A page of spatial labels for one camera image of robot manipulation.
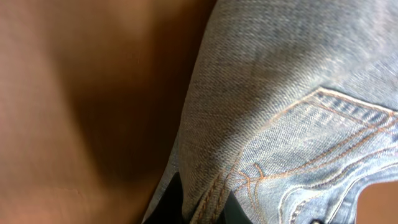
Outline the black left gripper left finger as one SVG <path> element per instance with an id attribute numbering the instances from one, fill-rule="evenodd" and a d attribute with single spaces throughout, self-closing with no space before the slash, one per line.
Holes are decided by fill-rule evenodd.
<path id="1" fill-rule="evenodd" d="M 183 188 L 180 174 L 172 177 L 163 196 L 144 224 L 184 224 L 182 217 Z"/>

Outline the light blue denim jeans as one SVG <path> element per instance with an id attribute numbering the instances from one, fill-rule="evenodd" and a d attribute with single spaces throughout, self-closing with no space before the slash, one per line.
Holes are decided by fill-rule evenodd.
<path id="1" fill-rule="evenodd" d="M 218 1 L 167 167 L 184 223 L 354 223 L 397 180 L 397 1 Z"/>

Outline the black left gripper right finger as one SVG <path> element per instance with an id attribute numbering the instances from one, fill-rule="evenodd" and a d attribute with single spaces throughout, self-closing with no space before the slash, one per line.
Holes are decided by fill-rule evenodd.
<path id="1" fill-rule="evenodd" d="M 216 224 L 252 224 L 252 221 L 246 216 L 234 194 L 230 192 Z"/>

